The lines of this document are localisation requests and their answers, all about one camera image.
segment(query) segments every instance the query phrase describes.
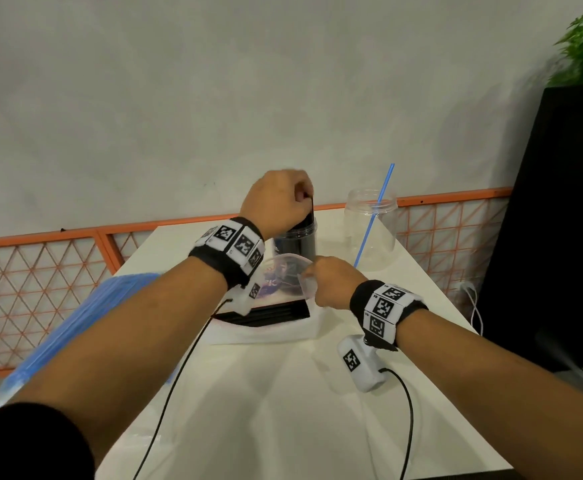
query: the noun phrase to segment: forearm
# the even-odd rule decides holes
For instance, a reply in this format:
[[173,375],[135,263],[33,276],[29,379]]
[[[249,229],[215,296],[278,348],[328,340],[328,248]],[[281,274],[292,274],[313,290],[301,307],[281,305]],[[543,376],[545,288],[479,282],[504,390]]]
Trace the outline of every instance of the forearm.
[[222,274],[186,259],[75,338],[12,402],[62,411],[98,465],[165,383],[226,290]]
[[397,344],[481,435],[529,479],[583,478],[583,394],[426,310]]

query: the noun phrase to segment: hand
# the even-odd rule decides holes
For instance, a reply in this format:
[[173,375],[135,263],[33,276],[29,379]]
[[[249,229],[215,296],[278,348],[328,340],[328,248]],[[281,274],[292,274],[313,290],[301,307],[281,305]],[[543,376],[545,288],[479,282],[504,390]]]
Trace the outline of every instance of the hand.
[[358,285],[367,281],[365,275],[347,261],[330,256],[316,256],[303,276],[313,276],[318,283],[316,304],[336,310],[349,310],[349,301]]
[[303,170],[271,170],[249,189],[239,215],[267,240],[301,222],[312,211],[313,195],[312,181]]

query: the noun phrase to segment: table surface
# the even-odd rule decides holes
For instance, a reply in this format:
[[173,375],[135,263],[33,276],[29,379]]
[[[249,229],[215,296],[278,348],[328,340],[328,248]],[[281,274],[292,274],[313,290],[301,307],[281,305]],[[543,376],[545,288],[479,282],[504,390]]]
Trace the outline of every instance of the table surface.
[[[344,257],[342,209],[316,212],[319,254]],[[209,222],[162,226],[117,275],[164,272],[186,258]],[[388,266],[366,273],[424,297],[432,312],[471,330],[396,242]],[[361,333],[350,312],[328,310],[316,340],[199,345],[192,353],[139,478],[389,479],[400,475],[409,408],[395,379],[361,394],[336,353]],[[379,351],[406,381],[415,408],[407,478],[510,468],[400,352]],[[130,480],[165,401],[159,392],[105,458],[99,479]]]

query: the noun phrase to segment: wristband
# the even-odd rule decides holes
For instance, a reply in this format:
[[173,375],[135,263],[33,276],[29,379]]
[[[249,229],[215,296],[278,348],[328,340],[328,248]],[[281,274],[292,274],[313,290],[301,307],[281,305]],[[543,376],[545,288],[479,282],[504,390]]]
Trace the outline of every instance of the wristband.
[[396,325],[416,310],[428,310],[417,294],[378,280],[358,285],[349,309],[363,328],[367,345],[393,351],[398,350]]
[[205,232],[189,255],[222,274],[227,290],[236,285],[244,288],[263,260],[263,235],[245,217],[233,217]]

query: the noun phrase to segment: white wall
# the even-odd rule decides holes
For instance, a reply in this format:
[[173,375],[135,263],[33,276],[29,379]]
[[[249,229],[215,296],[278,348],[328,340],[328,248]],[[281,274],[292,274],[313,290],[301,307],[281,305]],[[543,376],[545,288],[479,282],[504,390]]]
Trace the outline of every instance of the white wall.
[[0,0],[0,235],[511,185],[583,0]]

